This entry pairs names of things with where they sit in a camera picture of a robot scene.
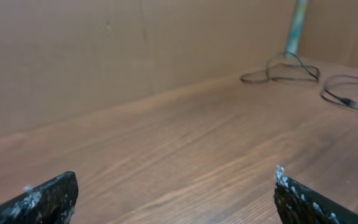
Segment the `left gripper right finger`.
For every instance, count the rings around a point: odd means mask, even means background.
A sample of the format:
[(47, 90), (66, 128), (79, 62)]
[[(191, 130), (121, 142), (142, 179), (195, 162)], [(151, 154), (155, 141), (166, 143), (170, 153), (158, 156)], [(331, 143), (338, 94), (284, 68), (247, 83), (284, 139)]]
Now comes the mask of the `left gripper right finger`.
[(275, 170), (273, 199), (283, 224), (358, 224), (358, 214)]

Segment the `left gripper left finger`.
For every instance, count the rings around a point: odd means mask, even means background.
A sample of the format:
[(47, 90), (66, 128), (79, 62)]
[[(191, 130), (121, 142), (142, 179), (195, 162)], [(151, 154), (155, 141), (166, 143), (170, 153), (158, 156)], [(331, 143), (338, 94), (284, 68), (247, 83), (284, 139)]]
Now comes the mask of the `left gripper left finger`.
[(70, 223), (78, 198), (78, 182), (66, 171), (0, 204), (0, 223)]

